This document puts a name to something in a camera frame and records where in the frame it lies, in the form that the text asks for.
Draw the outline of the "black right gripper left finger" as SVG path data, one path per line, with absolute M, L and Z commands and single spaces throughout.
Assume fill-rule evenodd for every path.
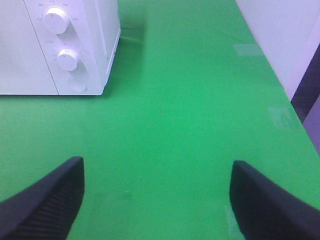
M 84 159 L 74 156 L 0 203 L 0 238 L 67 239 L 84 193 Z

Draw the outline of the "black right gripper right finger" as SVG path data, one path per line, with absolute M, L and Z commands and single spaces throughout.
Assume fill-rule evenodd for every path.
M 320 211 L 246 161 L 232 164 L 229 200 L 247 240 L 318 240 Z

